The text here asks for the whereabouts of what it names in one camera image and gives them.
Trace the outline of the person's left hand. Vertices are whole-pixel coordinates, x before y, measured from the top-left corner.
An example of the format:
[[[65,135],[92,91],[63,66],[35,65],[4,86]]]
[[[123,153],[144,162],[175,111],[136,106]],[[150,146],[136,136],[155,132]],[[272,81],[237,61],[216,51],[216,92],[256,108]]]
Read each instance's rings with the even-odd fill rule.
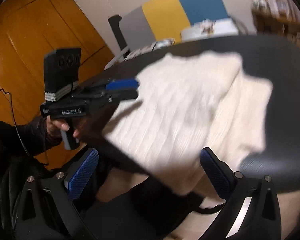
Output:
[[[73,137],[79,139],[81,137],[81,121],[78,119],[74,122]],[[51,119],[50,116],[46,118],[46,131],[51,137],[60,137],[61,131],[67,132],[70,129],[69,124],[64,119]]]

